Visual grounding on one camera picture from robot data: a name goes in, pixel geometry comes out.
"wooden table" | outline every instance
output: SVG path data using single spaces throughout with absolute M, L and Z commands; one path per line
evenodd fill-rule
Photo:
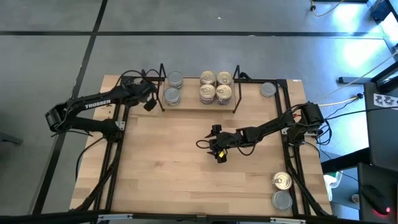
M 101 92 L 109 91 L 117 79 L 116 75 L 104 76 Z M 291 104 L 305 102 L 302 82 L 288 80 L 287 83 Z M 222 124 L 223 131 L 234 132 L 236 128 L 258 126 L 276 118 L 275 98 L 263 97 L 260 86 L 242 83 L 242 101 L 235 114 L 230 111 L 162 112 L 159 106 L 147 112 L 142 105 L 131 108 L 112 211 L 292 216 L 291 210 L 280 211 L 271 204 L 272 193 L 276 191 L 271 176 L 285 171 L 280 132 L 266 136 L 251 156 L 230 149 L 225 164 L 218 164 L 205 149 L 195 145 L 210 133 L 213 124 Z M 113 106 L 97 108 L 94 119 L 111 118 L 113 111 Z M 88 138 L 87 145 L 101 137 L 100 133 L 94 134 Z M 81 204 L 97 184 L 105 147 L 106 141 L 101 141 L 84 154 L 70 208 Z M 300 153 L 309 191 L 323 209 L 331 213 L 318 152 L 304 145 Z M 295 190 L 298 210 L 303 213 L 300 190 L 297 186 Z M 104 208 L 107 192 L 105 187 L 100 208 Z

